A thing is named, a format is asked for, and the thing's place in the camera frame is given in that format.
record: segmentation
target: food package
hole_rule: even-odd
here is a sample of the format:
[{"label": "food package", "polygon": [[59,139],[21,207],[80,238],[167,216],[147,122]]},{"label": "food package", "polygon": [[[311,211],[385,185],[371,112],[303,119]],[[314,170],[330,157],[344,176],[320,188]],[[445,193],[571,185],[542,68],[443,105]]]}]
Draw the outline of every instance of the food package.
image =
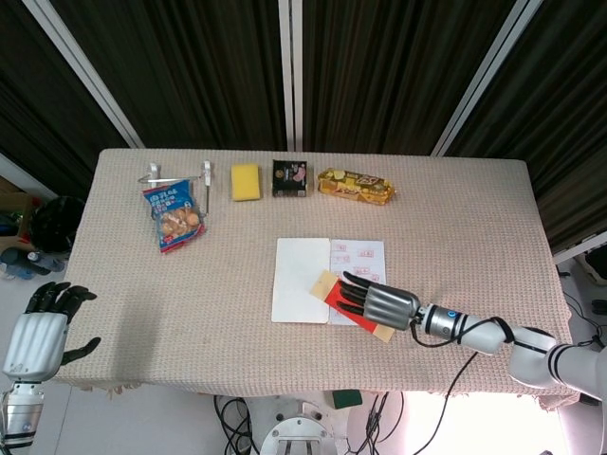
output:
[{"label": "food package", "polygon": [[275,159],[272,166],[272,196],[305,197],[307,163]]},{"label": "food package", "polygon": [[143,196],[152,206],[161,252],[182,246],[204,232],[189,180],[146,190]]},{"label": "food package", "polygon": [[383,206],[395,193],[395,188],[384,178],[329,168],[319,175],[319,191]]}]

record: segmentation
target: black curtain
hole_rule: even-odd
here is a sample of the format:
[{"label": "black curtain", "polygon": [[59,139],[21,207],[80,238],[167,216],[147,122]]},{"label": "black curtain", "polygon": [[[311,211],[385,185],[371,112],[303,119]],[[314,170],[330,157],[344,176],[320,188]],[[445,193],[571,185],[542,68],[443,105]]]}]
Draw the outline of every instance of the black curtain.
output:
[{"label": "black curtain", "polygon": [[285,150],[276,0],[52,0],[146,147]]},{"label": "black curtain", "polygon": [[0,2],[0,32],[0,153],[85,197],[99,152],[124,140],[21,2]]},{"label": "black curtain", "polygon": [[513,3],[303,1],[306,150],[429,155]]},{"label": "black curtain", "polygon": [[448,155],[526,161],[556,252],[607,228],[607,2],[543,2]]}]

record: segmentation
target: white notebook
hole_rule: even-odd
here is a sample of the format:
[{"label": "white notebook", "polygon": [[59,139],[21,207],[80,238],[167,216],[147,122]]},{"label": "white notebook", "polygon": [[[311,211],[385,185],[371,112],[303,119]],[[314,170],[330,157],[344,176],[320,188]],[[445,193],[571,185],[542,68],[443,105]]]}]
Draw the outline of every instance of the white notebook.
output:
[{"label": "white notebook", "polygon": [[329,239],[278,239],[272,298],[272,322],[356,325],[310,295],[324,270],[344,271],[386,283],[383,242]]}]

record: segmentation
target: robotic arm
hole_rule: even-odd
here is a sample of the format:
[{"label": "robotic arm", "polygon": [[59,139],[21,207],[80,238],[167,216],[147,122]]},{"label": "robotic arm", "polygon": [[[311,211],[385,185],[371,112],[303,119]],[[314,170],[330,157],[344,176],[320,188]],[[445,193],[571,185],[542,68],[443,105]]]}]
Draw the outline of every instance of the robotic arm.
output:
[{"label": "robotic arm", "polygon": [[[607,349],[598,353],[558,344],[539,329],[508,326],[500,318],[479,319],[432,304],[422,306],[411,292],[348,272],[344,276],[352,284],[340,282],[340,293],[349,300],[340,303],[342,309],[397,330],[410,328],[415,338],[417,328],[421,328],[428,335],[445,339],[444,344],[457,343],[486,355],[496,354],[502,343],[512,343],[509,372],[515,381],[537,389],[563,384],[597,400],[607,398]],[[602,455],[607,455],[606,423],[607,406],[603,406]]]},{"label": "robotic arm", "polygon": [[101,338],[64,352],[69,323],[85,300],[97,296],[69,282],[50,282],[40,287],[19,316],[2,369],[12,381],[0,395],[0,453],[27,453],[42,413],[43,382],[59,368],[92,353]]}]

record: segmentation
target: blue snack bag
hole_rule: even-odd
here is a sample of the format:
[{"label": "blue snack bag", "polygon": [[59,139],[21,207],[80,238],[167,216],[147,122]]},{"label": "blue snack bag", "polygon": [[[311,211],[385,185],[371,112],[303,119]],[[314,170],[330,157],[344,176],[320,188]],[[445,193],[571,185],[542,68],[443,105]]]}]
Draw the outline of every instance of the blue snack bag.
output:
[{"label": "blue snack bag", "polygon": [[152,206],[160,252],[182,246],[205,231],[190,194],[189,180],[145,190],[143,196]]}]

